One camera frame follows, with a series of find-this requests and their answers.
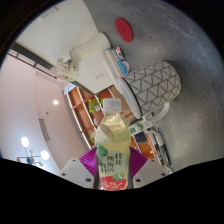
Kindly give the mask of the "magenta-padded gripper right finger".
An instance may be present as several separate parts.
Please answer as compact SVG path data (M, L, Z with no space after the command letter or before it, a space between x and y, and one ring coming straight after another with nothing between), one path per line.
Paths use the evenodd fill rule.
M148 159L135 148L130 148L129 172L133 188L141 188L168 175L157 159Z

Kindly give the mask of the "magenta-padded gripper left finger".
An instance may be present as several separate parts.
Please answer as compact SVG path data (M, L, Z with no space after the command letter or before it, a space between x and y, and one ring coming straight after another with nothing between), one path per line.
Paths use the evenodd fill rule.
M80 158L72 158L60 171L59 176L83 188L98 188L96 147Z

